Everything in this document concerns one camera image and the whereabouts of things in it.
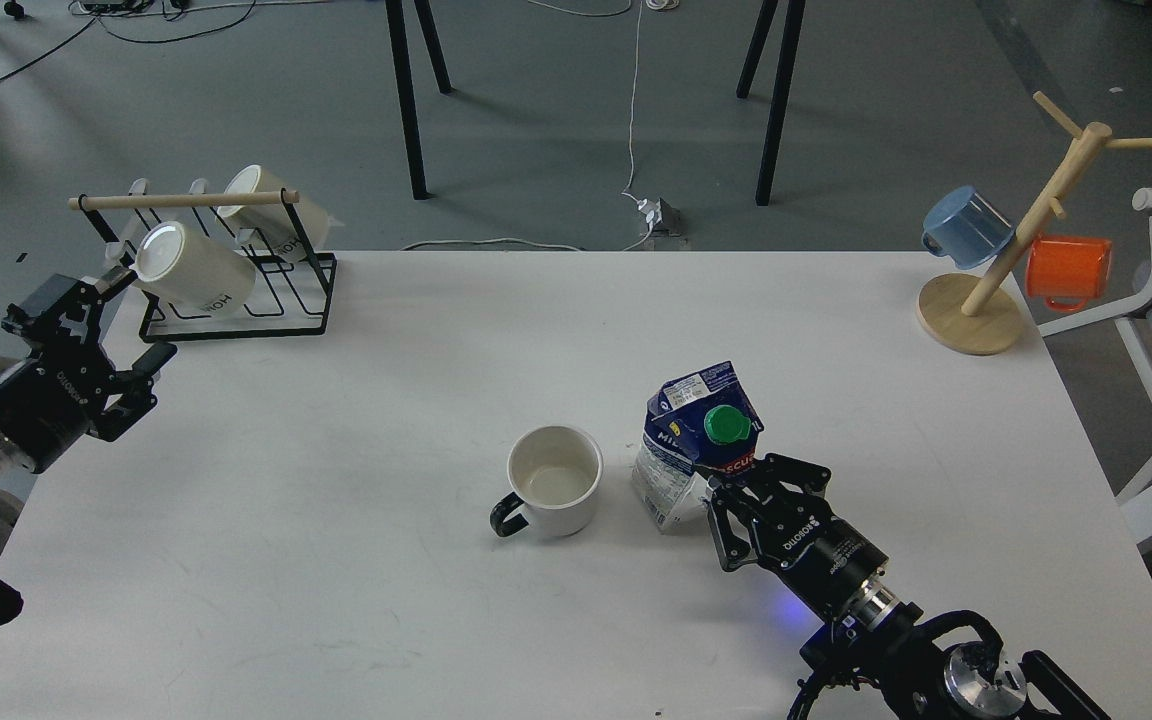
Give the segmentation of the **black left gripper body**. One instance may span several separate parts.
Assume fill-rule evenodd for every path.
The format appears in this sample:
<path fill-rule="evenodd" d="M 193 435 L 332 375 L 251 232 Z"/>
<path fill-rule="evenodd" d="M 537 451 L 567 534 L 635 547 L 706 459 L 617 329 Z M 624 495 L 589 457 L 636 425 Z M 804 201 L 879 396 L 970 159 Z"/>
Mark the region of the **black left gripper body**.
<path fill-rule="evenodd" d="M 103 355 L 60 353 L 20 361 L 0 376 L 0 473 L 41 473 L 103 411 Z"/>

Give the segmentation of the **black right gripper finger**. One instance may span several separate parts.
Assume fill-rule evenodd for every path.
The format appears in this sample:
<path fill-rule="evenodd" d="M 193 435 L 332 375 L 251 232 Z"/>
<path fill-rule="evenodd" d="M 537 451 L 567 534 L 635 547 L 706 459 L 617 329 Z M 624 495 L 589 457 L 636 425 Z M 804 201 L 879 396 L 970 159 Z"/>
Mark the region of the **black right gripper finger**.
<path fill-rule="evenodd" d="M 712 469 L 705 475 L 710 497 L 749 507 L 787 507 L 827 503 L 826 487 L 832 471 L 814 462 L 767 454 L 750 457 L 736 473 Z"/>
<path fill-rule="evenodd" d="M 758 564 L 755 543 L 736 532 L 737 526 L 749 530 L 751 520 L 755 520 L 753 497 L 740 492 L 712 492 L 707 501 L 707 516 L 719 568 L 732 573 L 748 564 Z"/>

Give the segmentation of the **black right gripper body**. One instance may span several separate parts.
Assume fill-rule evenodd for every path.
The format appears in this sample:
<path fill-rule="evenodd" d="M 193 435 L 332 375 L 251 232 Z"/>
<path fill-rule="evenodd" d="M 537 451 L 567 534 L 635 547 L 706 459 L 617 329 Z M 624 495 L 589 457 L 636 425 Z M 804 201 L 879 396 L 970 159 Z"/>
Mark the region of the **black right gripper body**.
<path fill-rule="evenodd" d="M 758 564 L 819 616 L 846 615 L 861 584 L 890 556 L 824 505 L 764 509 L 751 521 Z"/>

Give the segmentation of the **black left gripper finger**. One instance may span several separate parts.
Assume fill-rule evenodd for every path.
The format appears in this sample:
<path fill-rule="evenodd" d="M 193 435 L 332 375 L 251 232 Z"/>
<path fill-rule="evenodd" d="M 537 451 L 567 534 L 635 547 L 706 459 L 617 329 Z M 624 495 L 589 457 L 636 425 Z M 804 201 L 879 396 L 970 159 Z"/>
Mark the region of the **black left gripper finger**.
<path fill-rule="evenodd" d="M 132 279 L 128 266 L 114 266 L 96 278 L 51 275 L 22 304 L 6 309 L 3 331 L 26 342 L 23 361 L 108 363 L 100 343 L 101 316 Z"/>
<path fill-rule="evenodd" d="M 134 361 L 131 367 L 114 372 L 97 389 L 104 392 L 101 404 L 91 415 L 86 434 L 101 441 L 114 442 L 128 429 L 150 414 L 157 406 L 156 379 L 160 370 L 177 355 L 179 347 L 156 342 Z"/>

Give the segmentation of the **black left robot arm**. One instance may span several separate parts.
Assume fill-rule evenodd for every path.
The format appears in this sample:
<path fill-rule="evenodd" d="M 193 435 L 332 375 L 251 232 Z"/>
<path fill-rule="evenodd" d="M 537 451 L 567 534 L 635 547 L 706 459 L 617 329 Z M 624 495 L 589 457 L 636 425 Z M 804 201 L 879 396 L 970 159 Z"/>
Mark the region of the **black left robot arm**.
<path fill-rule="evenodd" d="M 100 341 L 101 314 L 134 282 L 114 266 L 96 278 L 54 275 L 3 316 L 3 331 L 22 338 L 26 357 L 0 357 L 0 478 L 15 469 L 44 473 L 84 435 L 113 442 L 156 407 L 157 374 L 177 347 L 156 342 L 119 370 Z M 18 520 L 18 498 L 0 491 L 0 528 Z M 0 626 L 24 601 L 0 579 Z"/>

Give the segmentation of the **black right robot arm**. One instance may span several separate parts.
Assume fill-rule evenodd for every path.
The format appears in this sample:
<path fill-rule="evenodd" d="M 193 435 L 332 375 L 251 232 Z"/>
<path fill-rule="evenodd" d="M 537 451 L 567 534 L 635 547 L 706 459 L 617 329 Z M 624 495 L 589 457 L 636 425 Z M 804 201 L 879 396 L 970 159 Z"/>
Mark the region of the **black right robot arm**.
<path fill-rule="evenodd" d="M 699 468 L 710 533 L 723 570 L 776 575 L 820 628 L 799 653 L 810 667 L 788 717 L 823 691 L 869 685 L 900 719 L 1102 719 L 1105 711 L 1049 655 L 1007 659 L 973 611 L 924 619 L 882 583 L 887 555 L 833 511 L 829 469 L 768 454 L 738 473 Z"/>

